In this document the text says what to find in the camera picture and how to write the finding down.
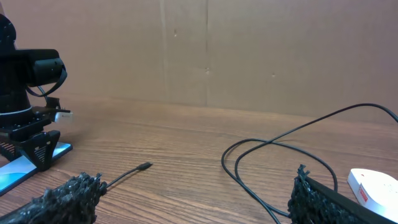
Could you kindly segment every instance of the wall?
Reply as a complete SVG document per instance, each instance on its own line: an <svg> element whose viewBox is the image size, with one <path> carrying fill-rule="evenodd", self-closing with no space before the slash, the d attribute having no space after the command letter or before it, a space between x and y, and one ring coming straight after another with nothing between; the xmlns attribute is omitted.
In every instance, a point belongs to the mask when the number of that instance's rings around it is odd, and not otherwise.
<svg viewBox="0 0 398 224"><path fill-rule="evenodd" d="M396 0L4 0L19 48L53 48L60 93L321 116L398 112ZM389 122L375 109L341 119Z"/></svg>

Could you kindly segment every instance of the cable end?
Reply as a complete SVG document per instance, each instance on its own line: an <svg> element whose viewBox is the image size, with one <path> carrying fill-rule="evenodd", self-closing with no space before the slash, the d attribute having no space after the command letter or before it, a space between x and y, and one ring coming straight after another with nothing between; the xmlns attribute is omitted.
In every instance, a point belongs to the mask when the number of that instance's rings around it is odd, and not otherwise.
<svg viewBox="0 0 398 224"><path fill-rule="evenodd" d="M153 163L151 163L151 162L146 162L144 164L137 166L137 170L146 170L146 169L150 168L152 164Z"/></svg>

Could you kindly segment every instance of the red label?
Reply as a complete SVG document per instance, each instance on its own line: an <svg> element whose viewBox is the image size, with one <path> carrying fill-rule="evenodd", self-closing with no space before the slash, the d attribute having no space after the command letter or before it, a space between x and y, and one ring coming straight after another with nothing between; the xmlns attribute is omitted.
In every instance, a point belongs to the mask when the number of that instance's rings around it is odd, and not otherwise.
<svg viewBox="0 0 398 224"><path fill-rule="evenodd" d="M362 187L359 188L359 193L361 194L363 200L365 200L365 203L366 203L368 201L368 196L366 196L366 194L363 191Z"/></svg>

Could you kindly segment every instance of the light blue surface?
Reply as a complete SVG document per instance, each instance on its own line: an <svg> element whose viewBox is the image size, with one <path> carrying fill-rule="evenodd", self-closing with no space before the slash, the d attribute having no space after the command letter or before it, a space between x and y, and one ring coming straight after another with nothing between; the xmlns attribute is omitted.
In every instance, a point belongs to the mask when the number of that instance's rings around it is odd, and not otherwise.
<svg viewBox="0 0 398 224"><path fill-rule="evenodd" d="M58 159L58 155L60 155L61 152L70 148L70 144L58 142L52 154L53 160ZM33 171L35 170L36 166L33 165L33 163L31 163L25 156L21 156L7 165L4 165L0 168L0 192L22 178L29 178L34 174Z"/></svg>

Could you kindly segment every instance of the wooden table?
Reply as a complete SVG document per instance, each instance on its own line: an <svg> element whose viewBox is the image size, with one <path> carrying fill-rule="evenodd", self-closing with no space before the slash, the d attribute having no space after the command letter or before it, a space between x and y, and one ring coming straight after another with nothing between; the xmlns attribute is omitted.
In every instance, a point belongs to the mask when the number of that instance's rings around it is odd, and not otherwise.
<svg viewBox="0 0 398 224"><path fill-rule="evenodd" d="M0 215L85 171L110 182L143 162L154 165L125 178L96 208L97 223L272 223L220 164L223 151L244 138L270 139L313 118L273 113L166 105L124 99L62 95L75 114L71 125L52 124L74 149L50 170L0 198ZM355 109L347 113L360 113ZM339 193L356 200L346 183L351 168L398 176L395 124L328 119L283 138L324 159L335 170ZM235 150L227 163L253 144ZM332 188L328 171L313 159L277 146L249 154L239 167L245 183L263 200L287 210L300 164Z"/></svg>

